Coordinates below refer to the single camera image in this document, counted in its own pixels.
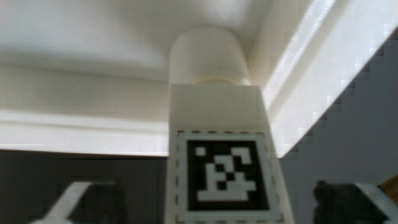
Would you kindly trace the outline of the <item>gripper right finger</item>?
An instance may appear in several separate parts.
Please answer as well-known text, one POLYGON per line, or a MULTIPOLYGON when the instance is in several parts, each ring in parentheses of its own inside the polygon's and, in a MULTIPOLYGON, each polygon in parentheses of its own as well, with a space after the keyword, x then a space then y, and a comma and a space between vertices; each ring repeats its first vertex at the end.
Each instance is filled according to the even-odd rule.
POLYGON ((380 184, 320 180, 313 195, 313 224, 398 224, 398 174, 380 184))

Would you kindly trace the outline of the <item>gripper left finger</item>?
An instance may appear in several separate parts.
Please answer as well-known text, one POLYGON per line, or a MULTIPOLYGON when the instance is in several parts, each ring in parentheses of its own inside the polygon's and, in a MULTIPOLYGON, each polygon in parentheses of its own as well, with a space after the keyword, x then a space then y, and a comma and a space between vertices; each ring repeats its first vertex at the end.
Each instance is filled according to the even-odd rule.
POLYGON ((28 224, 128 224, 124 190, 117 182, 73 182, 44 217, 28 224))

